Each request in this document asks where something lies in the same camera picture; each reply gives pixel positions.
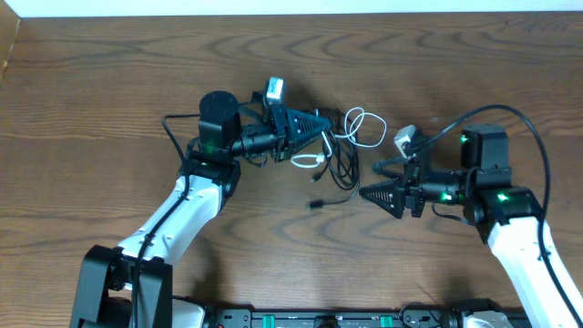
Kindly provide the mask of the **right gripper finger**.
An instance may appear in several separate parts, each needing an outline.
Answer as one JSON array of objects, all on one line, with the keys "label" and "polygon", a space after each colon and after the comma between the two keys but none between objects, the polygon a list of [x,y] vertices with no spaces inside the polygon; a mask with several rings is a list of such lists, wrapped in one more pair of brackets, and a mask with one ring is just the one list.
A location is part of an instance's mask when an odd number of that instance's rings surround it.
[{"label": "right gripper finger", "polygon": [[403,217],[405,191],[401,186],[400,178],[360,188],[359,194],[363,199],[379,206],[396,219]]},{"label": "right gripper finger", "polygon": [[388,167],[394,166],[397,164],[405,164],[407,162],[407,158],[403,157],[396,157],[392,159],[382,159],[375,162],[372,165],[373,173],[381,176],[385,176],[388,178],[398,178],[401,176],[401,173],[389,170]]}]

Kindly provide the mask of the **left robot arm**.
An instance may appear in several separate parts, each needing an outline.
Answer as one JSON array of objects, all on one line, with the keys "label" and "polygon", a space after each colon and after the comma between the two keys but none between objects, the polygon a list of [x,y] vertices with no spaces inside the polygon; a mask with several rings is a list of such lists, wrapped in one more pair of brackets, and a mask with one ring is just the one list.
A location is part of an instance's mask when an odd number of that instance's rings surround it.
[{"label": "left robot arm", "polygon": [[73,327],[205,327],[203,306],[176,298],[173,269],[201,229],[233,195],[240,159],[289,159],[332,126],[292,109],[280,96],[253,94],[250,110],[234,95],[213,91],[199,103],[199,134],[185,149],[176,184],[136,232],[116,247],[85,255],[71,314]]}]

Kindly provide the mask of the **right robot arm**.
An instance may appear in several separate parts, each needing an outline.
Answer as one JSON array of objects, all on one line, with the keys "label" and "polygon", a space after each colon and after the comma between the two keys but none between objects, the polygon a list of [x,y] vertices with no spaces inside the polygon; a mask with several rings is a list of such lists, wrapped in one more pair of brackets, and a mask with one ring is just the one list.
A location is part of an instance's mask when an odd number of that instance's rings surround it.
[{"label": "right robot arm", "polygon": [[404,170],[364,187],[361,196],[397,219],[404,211],[420,217],[426,203],[460,206],[463,223],[477,229],[501,263],[534,327],[579,327],[582,296],[557,254],[534,193],[512,183],[505,130],[492,124],[464,127],[461,169],[433,170],[431,151],[415,150],[426,135],[414,126],[394,139]]}]

